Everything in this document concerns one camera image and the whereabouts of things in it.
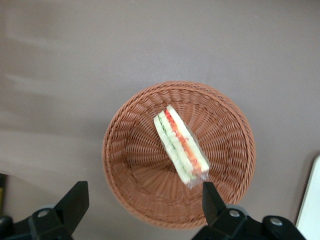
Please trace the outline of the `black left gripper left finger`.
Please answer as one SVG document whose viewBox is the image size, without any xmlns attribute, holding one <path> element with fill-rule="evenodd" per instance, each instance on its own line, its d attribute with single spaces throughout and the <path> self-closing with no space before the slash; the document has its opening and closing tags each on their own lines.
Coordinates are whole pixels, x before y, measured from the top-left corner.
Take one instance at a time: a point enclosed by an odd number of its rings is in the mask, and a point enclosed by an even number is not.
<svg viewBox="0 0 320 240">
<path fill-rule="evenodd" d="M 88 182 L 78 181 L 53 208 L 42 208 L 29 217 L 32 239 L 71 240 L 88 208 Z"/>
</svg>

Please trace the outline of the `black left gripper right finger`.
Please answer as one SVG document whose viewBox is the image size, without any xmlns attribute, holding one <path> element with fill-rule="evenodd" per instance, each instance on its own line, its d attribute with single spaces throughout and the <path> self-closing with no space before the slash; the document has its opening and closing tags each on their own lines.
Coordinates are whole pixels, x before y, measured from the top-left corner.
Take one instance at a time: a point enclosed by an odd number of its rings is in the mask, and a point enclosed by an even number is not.
<svg viewBox="0 0 320 240">
<path fill-rule="evenodd" d="M 245 213 L 228 207 L 212 182 L 202 185 L 202 210 L 207 222 L 193 240 L 244 240 Z"/>
</svg>

